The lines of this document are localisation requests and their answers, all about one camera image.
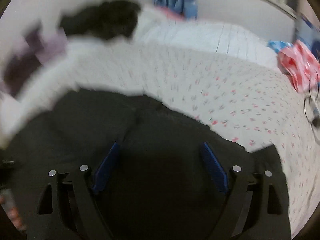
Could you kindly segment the large black puffer jacket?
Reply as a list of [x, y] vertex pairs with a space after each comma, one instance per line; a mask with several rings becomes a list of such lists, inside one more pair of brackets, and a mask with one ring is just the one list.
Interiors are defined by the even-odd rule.
[[[94, 173], [119, 152], [107, 187]], [[220, 192], [207, 142], [228, 175]], [[146, 95], [81, 89], [33, 117], [1, 152], [1, 194], [27, 230], [1, 239], [290, 239], [289, 194], [274, 145], [254, 152]]]

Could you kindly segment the cherry print bed sheet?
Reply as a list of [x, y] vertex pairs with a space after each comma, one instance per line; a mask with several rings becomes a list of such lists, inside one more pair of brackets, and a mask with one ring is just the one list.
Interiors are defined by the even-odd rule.
[[17, 100], [1, 104], [1, 141], [67, 90], [80, 87], [147, 94], [249, 152], [275, 144], [287, 178], [293, 236], [315, 211], [319, 145], [306, 119], [304, 96], [284, 74], [193, 49], [74, 38], [64, 55], [29, 79]]

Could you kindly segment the pink checkered cloth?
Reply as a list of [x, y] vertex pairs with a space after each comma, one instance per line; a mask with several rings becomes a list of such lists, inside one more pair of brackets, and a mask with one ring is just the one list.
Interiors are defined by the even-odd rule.
[[319, 62], [300, 40], [278, 53], [278, 61], [298, 93], [307, 92], [319, 83]]

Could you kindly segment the light blue patterned cloth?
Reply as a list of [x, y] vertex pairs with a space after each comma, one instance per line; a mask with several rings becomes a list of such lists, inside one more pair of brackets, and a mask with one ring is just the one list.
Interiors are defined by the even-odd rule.
[[284, 48], [292, 47], [293, 44], [290, 42], [283, 41], [268, 41], [267, 46], [268, 48], [271, 48], [276, 54], [278, 54]]

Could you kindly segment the purple lilac folded jacket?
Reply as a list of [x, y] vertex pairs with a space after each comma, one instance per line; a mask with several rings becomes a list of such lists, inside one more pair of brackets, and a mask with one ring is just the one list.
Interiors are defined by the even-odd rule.
[[24, 42], [6, 61], [1, 73], [1, 92], [16, 97], [35, 71], [66, 52], [67, 36], [63, 29], [43, 38], [42, 23], [37, 23], [23, 35]]

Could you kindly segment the crumpled black jacket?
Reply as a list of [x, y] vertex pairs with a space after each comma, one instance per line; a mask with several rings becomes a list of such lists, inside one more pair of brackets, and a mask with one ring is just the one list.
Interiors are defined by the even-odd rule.
[[141, 6], [128, 0], [104, 1], [64, 14], [59, 22], [66, 36], [91, 34], [103, 40], [118, 36], [130, 39], [138, 23]]

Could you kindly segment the white striped duvet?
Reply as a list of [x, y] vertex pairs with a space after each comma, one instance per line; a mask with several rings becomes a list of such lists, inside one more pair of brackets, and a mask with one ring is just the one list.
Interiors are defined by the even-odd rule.
[[280, 72], [276, 53], [244, 27], [207, 20], [170, 20], [153, 5], [145, 5], [139, 13], [133, 39], [232, 56]]

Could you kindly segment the pink pillow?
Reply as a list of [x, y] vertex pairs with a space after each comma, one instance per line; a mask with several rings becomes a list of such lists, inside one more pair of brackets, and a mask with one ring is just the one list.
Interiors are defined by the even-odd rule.
[[171, 11], [165, 7], [155, 7], [163, 16], [167, 19], [175, 20], [175, 21], [185, 21], [185, 17], [181, 14], [177, 14], [176, 12]]

